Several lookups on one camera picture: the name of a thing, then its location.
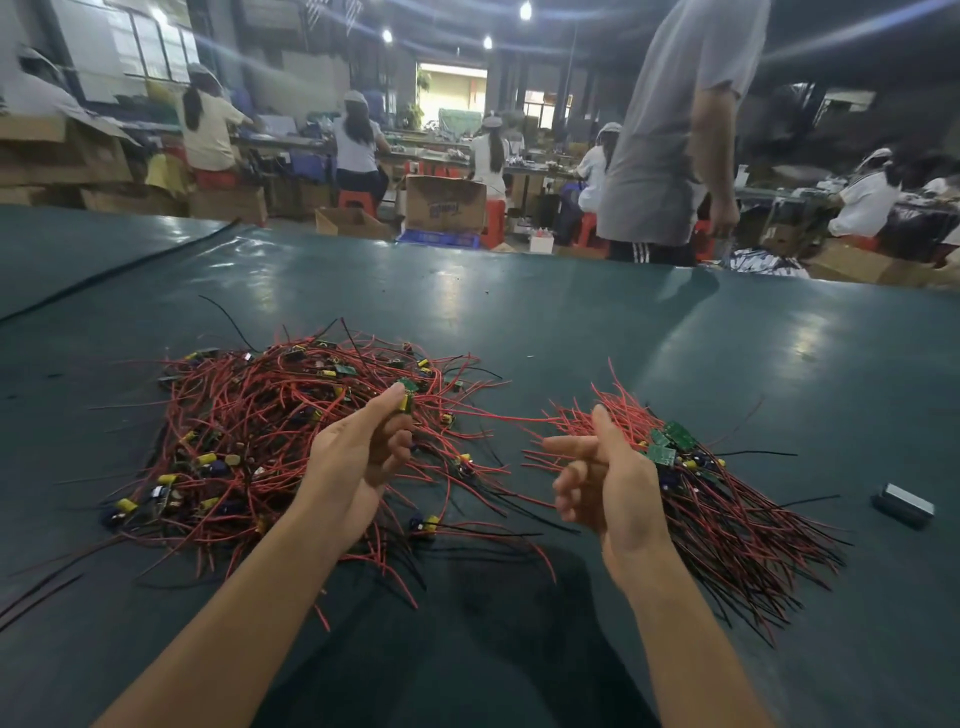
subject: wire bundle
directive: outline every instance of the wire bundle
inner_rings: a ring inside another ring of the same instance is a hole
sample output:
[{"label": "wire bundle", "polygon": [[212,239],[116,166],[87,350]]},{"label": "wire bundle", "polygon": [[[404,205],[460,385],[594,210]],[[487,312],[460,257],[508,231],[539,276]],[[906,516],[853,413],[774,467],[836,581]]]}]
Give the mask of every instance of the wire bundle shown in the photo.
[{"label": "wire bundle", "polygon": [[[771,625],[782,628],[789,624],[788,611],[803,607],[793,596],[796,577],[829,589],[815,569],[822,566],[836,573],[844,562],[835,548],[846,542],[830,536],[828,526],[792,513],[749,487],[679,425],[665,423],[640,406],[615,376],[614,386],[616,394],[596,387],[593,391],[631,446],[657,462],[663,510],[684,564],[713,597],[721,619],[732,625],[729,609],[774,646]],[[572,407],[556,406],[555,416],[547,421],[566,435],[593,434],[589,412],[576,401]],[[567,463],[540,451],[524,453],[527,467],[558,472]]]},{"label": "wire bundle", "polygon": [[[342,561],[374,564],[395,580],[414,607],[417,602],[388,564],[388,553],[401,558],[420,580],[407,558],[411,544],[438,536],[532,549],[556,580],[549,559],[529,541],[541,534],[446,518],[451,496],[460,489],[498,516],[520,512],[563,528],[523,504],[552,507],[550,503],[513,493],[499,482],[508,471],[492,449],[497,465],[485,466],[458,446],[457,441],[479,446],[491,436],[482,429],[464,432],[459,425],[469,416],[492,417],[469,401],[503,382],[465,380],[485,371],[470,354],[429,359],[409,343],[353,334],[346,325],[343,341],[329,341],[323,338],[329,329],[288,339],[263,353],[204,350],[165,362],[160,382],[170,388],[171,399],[156,452],[144,476],[127,487],[130,494],[103,513],[104,525],[140,544],[166,547],[158,564],[192,545],[198,577],[216,570],[218,559],[226,559],[229,576],[293,501],[317,432],[401,380],[414,402],[415,455],[400,480],[388,486],[364,539]],[[401,492],[418,482],[445,488],[437,515],[425,518]],[[408,518],[397,514],[401,508]],[[318,615],[326,624],[319,607]]]}]

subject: white shirt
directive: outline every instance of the white shirt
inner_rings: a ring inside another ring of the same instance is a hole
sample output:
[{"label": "white shirt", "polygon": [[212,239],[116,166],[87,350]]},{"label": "white shirt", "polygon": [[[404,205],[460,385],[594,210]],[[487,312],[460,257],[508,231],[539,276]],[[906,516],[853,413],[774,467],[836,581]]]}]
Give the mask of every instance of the white shirt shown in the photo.
[{"label": "white shirt", "polygon": [[228,124],[239,126],[250,122],[243,111],[233,107],[227,99],[210,96],[200,92],[200,101],[204,113],[195,132],[186,127],[183,116],[183,97],[177,99],[177,118],[183,129],[183,146],[186,149],[187,163],[194,169],[207,172],[223,172],[236,163],[233,149],[230,147],[230,129]]},{"label": "white shirt", "polygon": [[603,183],[607,178],[607,158],[604,157],[602,146],[597,145],[584,155],[577,167],[577,174],[587,181],[587,186],[580,193],[580,209],[583,212],[596,212],[600,209]]},{"label": "white shirt", "polygon": [[840,214],[830,220],[830,234],[873,237],[887,224],[887,216],[899,196],[900,185],[891,186],[882,170],[854,182],[840,193],[845,204]]},{"label": "white shirt", "polygon": [[[503,163],[506,165],[510,142],[502,137],[500,141],[503,142]],[[488,200],[506,200],[507,184],[503,181],[503,170],[494,172],[490,168],[490,136],[477,136],[470,142],[470,149],[473,150],[473,181],[487,186]]]},{"label": "white shirt", "polygon": [[19,71],[3,89],[7,111],[19,116],[56,116],[89,121],[91,116],[77,100],[58,85]]},{"label": "white shirt", "polygon": [[360,144],[347,136],[344,128],[346,121],[344,116],[333,120],[333,136],[337,140],[337,169],[360,174],[376,172],[376,157],[373,153],[376,151],[376,139],[383,136],[380,125],[372,121],[370,125],[373,127],[373,142]]}]

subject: man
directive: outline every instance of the man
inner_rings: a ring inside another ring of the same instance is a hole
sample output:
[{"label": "man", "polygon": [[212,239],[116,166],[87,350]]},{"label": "man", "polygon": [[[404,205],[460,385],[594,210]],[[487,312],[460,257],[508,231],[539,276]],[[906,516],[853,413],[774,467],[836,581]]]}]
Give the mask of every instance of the man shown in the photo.
[{"label": "man", "polygon": [[20,69],[4,84],[7,112],[20,116],[56,116],[89,121],[91,116],[70,93],[44,79],[56,78],[56,67],[33,48],[18,53]]},{"label": "man", "polygon": [[770,0],[680,0],[660,25],[597,215],[611,260],[695,265],[690,232],[706,192],[713,234],[736,227],[736,112],[769,16]]}]

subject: yellow capacitor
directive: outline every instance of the yellow capacitor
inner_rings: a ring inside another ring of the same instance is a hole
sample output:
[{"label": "yellow capacitor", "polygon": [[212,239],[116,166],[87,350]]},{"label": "yellow capacitor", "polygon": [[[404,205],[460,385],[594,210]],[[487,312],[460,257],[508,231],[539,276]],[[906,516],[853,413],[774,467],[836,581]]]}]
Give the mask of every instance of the yellow capacitor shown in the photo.
[{"label": "yellow capacitor", "polygon": [[129,498],[122,497],[114,505],[128,515],[136,510],[136,503]]}]

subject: workbench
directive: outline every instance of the workbench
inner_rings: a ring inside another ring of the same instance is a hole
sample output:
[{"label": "workbench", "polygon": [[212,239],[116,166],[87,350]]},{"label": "workbench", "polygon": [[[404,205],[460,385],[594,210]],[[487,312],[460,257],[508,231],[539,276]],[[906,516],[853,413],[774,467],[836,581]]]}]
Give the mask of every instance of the workbench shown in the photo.
[{"label": "workbench", "polygon": [[[15,214],[14,225],[0,207],[7,236],[64,245],[135,240],[131,229],[149,225]],[[55,483],[143,464],[163,409],[127,406],[163,399],[159,367],[145,362],[240,346],[199,294],[260,347],[281,325],[296,337],[345,316],[437,356],[478,354],[511,383],[477,404],[504,415],[536,417],[550,399],[588,406],[591,382],[611,386],[609,357],[659,416],[708,443],[735,431],[714,450],[798,453],[728,457],[777,502],[842,495],[795,510],[856,543],[828,578],[832,592],[798,585],[805,609],[778,649],[745,624],[730,632],[776,723],[902,728],[960,715],[960,297],[944,292],[221,231],[0,326],[0,604],[48,568],[10,572],[108,535],[95,506],[126,477]],[[90,409],[103,405],[120,406]],[[484,426],[513,471],[507,485],[550,498],[549,475],[520,467],[528,436]],[[888,482],[936,504],[925,532],[871,508]],[[456,501],[466,518],[496,518]],[[408,580],[414,611],[371,569],[341,566],[322,601],[332,634],[307,618],[255,725],[654,725],[633,616],[595,541],[507,523],[543,532],[558,585],[533,555],[498,563],[473,544],[437,542],[420,552],[426,589]],[[89,724],[182,629],[214,585],[195,582],[192,554],[134,583],[159,555],[99,552],[69,572],[83,578],[0,634],[5,728]]]}]

